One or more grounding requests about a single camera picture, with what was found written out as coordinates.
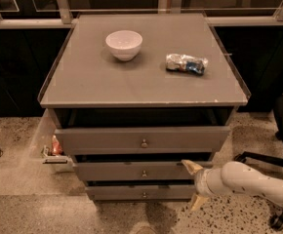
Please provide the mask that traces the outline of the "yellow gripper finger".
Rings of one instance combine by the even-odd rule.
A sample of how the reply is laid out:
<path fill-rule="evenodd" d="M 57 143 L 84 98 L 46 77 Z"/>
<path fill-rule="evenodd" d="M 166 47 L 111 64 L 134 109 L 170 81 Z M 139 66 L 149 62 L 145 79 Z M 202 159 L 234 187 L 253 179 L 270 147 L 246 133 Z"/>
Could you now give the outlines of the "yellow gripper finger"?
<path fill-rule="evenodd" d="M 182 164 L 186 167 L 191 176 L 196 175 L 200 170 L 203 169 L 201 165 L 190 160 L 182 160 Z"/>
<path fill-rule="evenodd" d="M 198 194 L 193 194 L 190 200 L 190 209 L 194 212 L 201 208 L 209 200 L 208 197 L 203 197 Z"/>

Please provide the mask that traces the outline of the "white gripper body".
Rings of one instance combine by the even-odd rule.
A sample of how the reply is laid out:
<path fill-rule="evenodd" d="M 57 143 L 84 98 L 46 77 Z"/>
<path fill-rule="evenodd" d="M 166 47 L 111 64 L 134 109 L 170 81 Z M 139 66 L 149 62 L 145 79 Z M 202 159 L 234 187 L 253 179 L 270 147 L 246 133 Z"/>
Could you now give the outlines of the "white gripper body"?
<path fill-rule="evenodd" d="M 220 193 L 221 173 L 219 169 L 202 169 L 194 176 L 196 192 L 200 196 L 211 197 Z"/>

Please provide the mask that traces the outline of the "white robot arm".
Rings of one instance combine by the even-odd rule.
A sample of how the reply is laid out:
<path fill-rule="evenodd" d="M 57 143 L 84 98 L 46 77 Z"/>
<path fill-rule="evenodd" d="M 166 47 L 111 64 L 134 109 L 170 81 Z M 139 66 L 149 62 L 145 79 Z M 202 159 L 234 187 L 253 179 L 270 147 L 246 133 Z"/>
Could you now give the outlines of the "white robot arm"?
<path fill-rule="evenodd" d="M 283 179 L 264 175 L 240 162 L 227 162 L 220 168 L 206 169 L 182 160 L 195 185 L 190 208 L 198 210 L 215 195 L 233 193 L 260 196 L 283 208 Z"/>

